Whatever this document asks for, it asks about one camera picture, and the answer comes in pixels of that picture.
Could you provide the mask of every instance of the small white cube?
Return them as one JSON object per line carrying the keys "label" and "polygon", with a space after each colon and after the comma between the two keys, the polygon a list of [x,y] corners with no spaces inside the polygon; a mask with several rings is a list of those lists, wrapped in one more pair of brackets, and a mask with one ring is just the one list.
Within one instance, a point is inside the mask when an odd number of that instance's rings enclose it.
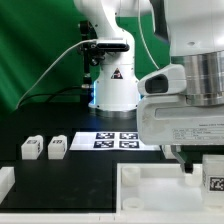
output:
{"label": "small white cube", "polygon": [[53,137],[48,145],[48,159],[63,159],[67,151],[67,137]]}
{"label": "small white cube", "polygon": [[224,156],[203,156],[202,198],[206,206],[224,206]]}
{"label": "small white cube", "polygon": [[162,150],[166,159],[176,159],[171,150],[171,145],[163,145]]}
{"label": "small white cube", "polygon": [[29,137],[21,147],[23,160],[36,160],[43,150],[43,137]]}

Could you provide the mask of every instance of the printed label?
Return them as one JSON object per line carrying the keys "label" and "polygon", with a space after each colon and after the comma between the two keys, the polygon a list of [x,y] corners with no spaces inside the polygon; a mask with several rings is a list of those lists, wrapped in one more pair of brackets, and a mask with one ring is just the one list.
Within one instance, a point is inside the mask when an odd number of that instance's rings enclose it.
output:
{"label": "printed label", "polygon": [[175,140],[224,140],[223,128],[173,129]]}
{"label": "printed label", "polygon": [[224,177],[210,177],[209,191],[224,192]]}
{"label": "printed label", "polygon": [[38,153],[40,152],[40,142],[38,143],[38,149],[37,149],[37,152],[38,152]]}
{"label": "printed label", "polygon": [[96,141],[94,142],[95,149],[107,149],[107,148],[113,148],[114,147],[114,141]]}
{"label": "printed label", "polygon": [[115,133],[97,133],[96,139],[114,139]]}
{"label": "printed label", "polygon": [[120,139],[138,139],[137,133],[120,133]]}
{"label": "printed label", "polygon": [[203,170],[203,184],[206,187],[206,173],[204,170]]}
{"label": "printed label", "polygon": [[62,143],[62,140],[54,140],[53,141],[53,144],[61,144]]}
{"label": "printed label", "polygon": [[139,149],[138,141],[120,141],[119,147],[123,149]]}
{"label": "printed label", "polygon": [[27,142],[27,144],[36,144],[37,143],[37,140],[29,140],[28,142]]}

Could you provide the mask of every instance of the white paper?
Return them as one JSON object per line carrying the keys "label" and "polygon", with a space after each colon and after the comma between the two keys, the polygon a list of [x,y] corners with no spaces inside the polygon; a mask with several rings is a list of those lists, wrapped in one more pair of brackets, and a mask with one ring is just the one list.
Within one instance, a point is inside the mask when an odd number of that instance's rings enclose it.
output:
{"label": "white paper", "polygon": [[157,151],[159,146],[146,146],[137,132],[77,132],[70,150]]}

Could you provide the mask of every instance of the black cable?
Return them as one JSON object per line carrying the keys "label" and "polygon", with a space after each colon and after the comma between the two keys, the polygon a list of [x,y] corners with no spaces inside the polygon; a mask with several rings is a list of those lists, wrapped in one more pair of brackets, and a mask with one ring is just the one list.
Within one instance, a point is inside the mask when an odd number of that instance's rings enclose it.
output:
{"label": "black cable", "polygon": [[21,107],[22,104],[23,104],[25,101],[27,101],[27,100],[29,100],[29,99],[31,99],[31,98],[34,98],[34,97],[40,97],[40,96],[54,96],[54,97],[56,97],[56,96],[75,96],[75,95],[79,95],[79,94],[65,94],[65,93],[63,93],[63,94],[60,94],[60,93],[59,93],[59,94],[54,94],[54,93],[34,94],[34,95],[30,95],[30,96],[24,98],[24,99],[19,103],[18,108]]}
{"label": "black cable", "polygon": [[92,43],[92,42],[96,42],[96,39],[94,40],[87,40],[87,41],[81,41],[76,45],[71,46],[70,48],[68,48],[63,54],[61,54],[61,56],[59,56],[54,62],[53,64],[40,76],[40,78],[34,83],[34,85],[26,91],[26,93],[23,94],[23,96],[20,98],[19,102],[17,103],[16,109],[19,107],[20,102],[38,85],[38,83],[49,73],[49,71],[51,71],[51,69],[70,51],[72,51],[74,48],[77,48],[79,45],[82,45],[84,43]]}
{"label": "black cable", "polygon": [[73,90],[73,89],[79,89],[81,90],[82,87],[81,86],[70,86],[70,87],[66,87],[64,89],[58,90],[56,93],[52,94],[46,101],[45,103],[49,103],[52,99],[54,99],[57,95],[60,95],[61,93],[67,92],[69,90]]}

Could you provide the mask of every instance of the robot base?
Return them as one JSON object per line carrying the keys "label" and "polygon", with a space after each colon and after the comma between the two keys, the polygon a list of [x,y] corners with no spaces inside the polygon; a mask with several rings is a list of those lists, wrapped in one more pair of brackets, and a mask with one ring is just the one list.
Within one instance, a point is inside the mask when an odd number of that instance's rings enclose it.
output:
{"label": "robot base", "polygon": [[137,109],[146,145],[224,145],[224,105],[193,107],[183,95],[144,97]]}
{"label": "robot base", "polygon": [[94,107],[91,104],[89,104],[89,112],[90,114],[94,114],[94,115],[106,117],[106,118],[128,119],[128,118],[136,117],[136,109],[127,110],[127,111],[109,111],[109,110],[99,109],[97,107]]}

